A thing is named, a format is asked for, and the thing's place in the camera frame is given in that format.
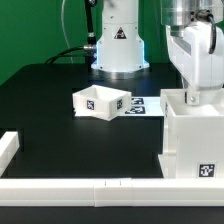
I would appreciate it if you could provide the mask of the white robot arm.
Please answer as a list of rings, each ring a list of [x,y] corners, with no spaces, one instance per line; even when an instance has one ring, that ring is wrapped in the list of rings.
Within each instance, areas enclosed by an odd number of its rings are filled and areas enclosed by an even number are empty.
[[[91,69],[114,79],[149,68],[139,33],[140,0],[103,0],[102,34]],[[186,82],[190,105],[224,85],[224,0],[160,0],[168,57]]]

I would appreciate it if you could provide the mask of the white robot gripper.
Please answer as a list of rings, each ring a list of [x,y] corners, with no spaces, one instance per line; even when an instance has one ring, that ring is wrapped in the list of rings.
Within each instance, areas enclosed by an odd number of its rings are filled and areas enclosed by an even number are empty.
[[[216,28],[216,45],[209,53],[212,26],[195,22],[174,36],[174,29],[166,27],[170,61],[186,80],[185,103],[196,106],[204,93],[218,91],[224,85],[224,33]]]

